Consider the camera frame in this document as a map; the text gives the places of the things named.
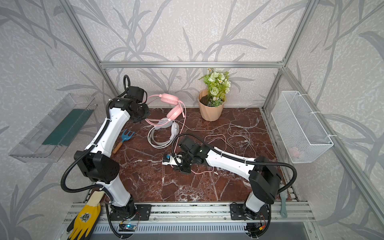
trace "metal vent grille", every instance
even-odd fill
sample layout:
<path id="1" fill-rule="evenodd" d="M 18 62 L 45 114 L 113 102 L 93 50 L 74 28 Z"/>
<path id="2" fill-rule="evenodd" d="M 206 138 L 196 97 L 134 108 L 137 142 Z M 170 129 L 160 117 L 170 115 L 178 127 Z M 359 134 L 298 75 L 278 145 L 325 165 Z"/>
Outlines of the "metal vent grille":
<path id="1" fill-rule="evenodd" d="M 99 223 L 93 234 L 111 233 L 107 223 Z M 134 233 L 243 233 L 243 223 L 139 223 Z"/>

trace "mounting plate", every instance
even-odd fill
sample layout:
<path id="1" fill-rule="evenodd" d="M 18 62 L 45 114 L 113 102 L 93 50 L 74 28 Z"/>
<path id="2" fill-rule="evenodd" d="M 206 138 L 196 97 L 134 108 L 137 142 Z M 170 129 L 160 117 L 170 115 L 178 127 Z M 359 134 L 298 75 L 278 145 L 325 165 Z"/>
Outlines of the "mounting plate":
<path id="1" fill-rule="evenodd" d="M 237 203 L 231 203 L 229 205 L 229 208 L 231 210 L 231 219 L 232 220 L 249 220 L 248 217 L 245 216 L 245 212 L 243 210 L 243 205 L 244 204 L 237 204 Z M 264 205 L 260 208 L 259 213 L 263 214 L 265 220 L 268 219 L 269 212 L 268 212 L 268 206 Z M 255 220 L 260 220 L 260 215 L 256 217 Z"/>
<path id="2" fill-rule="evenodd" d="M 132 219 L 132 221 L 148 221 L 149 215 L 151 214 L 151 204 L 135 204 L 137 207 L 138 214 L 136 214 Z M 111 221 L 122 221 L 123 218 L 117 215 L 117 213 L 111 213 Z"/>

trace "headphone ear cup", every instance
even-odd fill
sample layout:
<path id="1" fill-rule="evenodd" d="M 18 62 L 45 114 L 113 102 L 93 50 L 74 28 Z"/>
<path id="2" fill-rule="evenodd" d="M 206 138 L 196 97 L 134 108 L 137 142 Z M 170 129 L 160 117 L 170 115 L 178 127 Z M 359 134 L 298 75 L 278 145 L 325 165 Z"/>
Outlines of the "headphone ear cup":
<path id="1" fill-rule="evenodd" d="M 169 121 L 175 120 L 181 113 L 183 109 L 181 108 L 180 105 L 176 105 L 172 110 L 167 114 L 167 118 Z"/>
<path id="2" fill-rule="evenodd" d="M 171 94 L 163 93 L 160 94 L 159 97 L 161 97 L 160 101 L 162 101 L 163 103 L 168 103 L 174 106 L 179 104 L 179 98 Z"/>
<path id="3" fill-rule="evenodd" d="M 180 131 L 180 127 L 179 125 L 176 123 L 176 122 L 173 122 L 172 123 L 172 127 L 171 127 L 171 136 L 169 138 L 170 141 L 173 141 L 173 139 L 175 138 L 175 136 L 177 134 L 179 134 L 179 131 Z"/>

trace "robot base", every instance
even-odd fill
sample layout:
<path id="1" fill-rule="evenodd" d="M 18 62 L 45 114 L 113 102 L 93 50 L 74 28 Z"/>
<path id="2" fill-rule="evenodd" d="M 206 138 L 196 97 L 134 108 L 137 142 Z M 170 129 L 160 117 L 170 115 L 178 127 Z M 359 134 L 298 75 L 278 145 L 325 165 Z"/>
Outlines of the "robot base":
<path id="1" fill-rule="evenodd" d="M 122 221 L 125 218 L 130 220 L 148 221 L 151 214 L 151 204 L 134 204 L 131 196 L 129 202 L 124 207 L 111 205 L 111 221 Z"/>
<path id="2" fill-rule="evenodd" d="M 243 208 L 244 204 L 232 203 L 230 205 L 231 209 L 231 219 L 232 220 L 268 220 L 270 212 L 268 212 L 268 206 L 264 205 L 260 208 L 260 211 L 255 213 L 248 208 Z"/>

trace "brown marble surface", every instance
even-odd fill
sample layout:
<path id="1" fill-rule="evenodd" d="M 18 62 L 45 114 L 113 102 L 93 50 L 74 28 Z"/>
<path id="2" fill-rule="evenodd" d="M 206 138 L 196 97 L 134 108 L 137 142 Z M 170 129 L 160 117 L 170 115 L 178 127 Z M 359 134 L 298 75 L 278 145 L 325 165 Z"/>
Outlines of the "brown marble surface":
<path id="1" fill-rule="evenodd" d="M 151 119 L 160 119 L 164 117 L 170 109 L 151 109 Z M 276 155 L 271 144 L 271 140 L 266 131 L 260 109 L 258 108 L 224 108 L 221 117 L 214 122 L 205 121 L 199 108 L 187 109 L 187 120 L 185 125 L 192 129 L 211 130 L 226 123 L 232 123 L 241 126 L 254 126 L 249 129 L 251 134 L 252 146 L 257 155 L 263 155 L 271 161 L 276 161 Z M 174 202 L 174 201 L 244 201 L 251 192 L 251 186 L 244 178 L 224 169 L 215 168 L 213 172 L 207 172 L 196 175 L 182 174 L 173 170 L 171 166 L 161 164 L 164 154 L 170 152 L 170 146 L 165 149 L 155 149 L 147 141 L 147 134 L 150 127 L 147 122 L 127 123 L 124 129 L 136 132 L 134 137 L 125 141 L 116 154 L 111 158 L 120 163 L 120 178 L 125 188 L 134 197 L 135 202 Z M 186 127 L 183 132 L 191 132 L 201 138 L 212 134 L 224 134 L 227 138 L 228 125 L 222 126 L 213 131 L 194 132 Z M 244 135 L 246 132 L 237 127 L 230 130 L 231 135 Z M 155 132 L 155 139 L 158 142 L 166 141 L 170 137 L 170 128 L 160 129 Z M 208 137 L 207 142 L 215 137 Z M 233 146 L 243 145 L 245 139 L 242 137 L 233 137 L 229 142 Z M 225 148 L 221 139 L 212 142 L 220 149 Z M 235 148 L 235 154 L 255 157 L 251 148 Z M 212 167 L 203 165 L 192 165 L 192 170 L 200 173 L 212 170 Z"/>

